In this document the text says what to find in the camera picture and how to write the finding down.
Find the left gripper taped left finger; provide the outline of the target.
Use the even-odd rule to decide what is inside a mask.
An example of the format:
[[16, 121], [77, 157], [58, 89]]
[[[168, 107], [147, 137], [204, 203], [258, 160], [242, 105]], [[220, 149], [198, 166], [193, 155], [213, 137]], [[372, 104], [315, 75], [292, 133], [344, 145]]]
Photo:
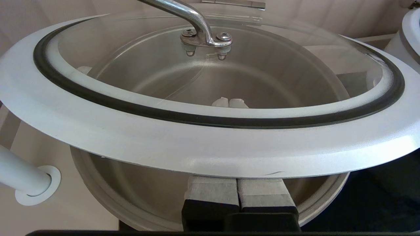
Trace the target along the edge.
[[224, 231], [225, 218], [238, 212], [235, 178], [189, 177], [182, 207], [183, 231]]

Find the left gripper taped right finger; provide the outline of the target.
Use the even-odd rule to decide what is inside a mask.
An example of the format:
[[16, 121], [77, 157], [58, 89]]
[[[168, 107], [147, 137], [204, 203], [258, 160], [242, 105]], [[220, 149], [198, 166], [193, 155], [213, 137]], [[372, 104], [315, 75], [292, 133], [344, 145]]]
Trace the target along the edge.
[[283, 179], [238, 179], [240, 212], [226, 217], [227, 231], [300, 231], [297, 207]]

